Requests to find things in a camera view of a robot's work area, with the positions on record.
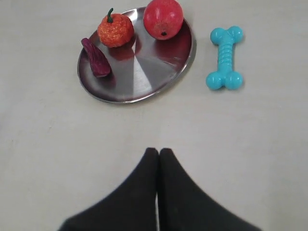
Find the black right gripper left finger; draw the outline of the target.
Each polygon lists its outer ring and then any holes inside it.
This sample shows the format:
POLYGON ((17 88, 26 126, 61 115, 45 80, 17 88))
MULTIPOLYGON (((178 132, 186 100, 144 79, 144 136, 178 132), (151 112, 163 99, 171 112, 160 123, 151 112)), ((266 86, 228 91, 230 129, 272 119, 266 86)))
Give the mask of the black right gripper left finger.
POLYGON ((68 218, 62 231, 155 231, 159 154, 147 148, 122 184, 92 207, 68 218))

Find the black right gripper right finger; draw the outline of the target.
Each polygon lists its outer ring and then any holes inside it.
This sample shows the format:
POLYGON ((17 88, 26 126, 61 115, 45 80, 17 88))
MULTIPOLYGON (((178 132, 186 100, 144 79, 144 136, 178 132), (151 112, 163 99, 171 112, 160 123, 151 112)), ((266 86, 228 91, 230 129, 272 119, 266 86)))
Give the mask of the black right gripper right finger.
POLYGON ((208 196, 169 148, 160 151, 157 196, 162 231, 259 230, 208 196))

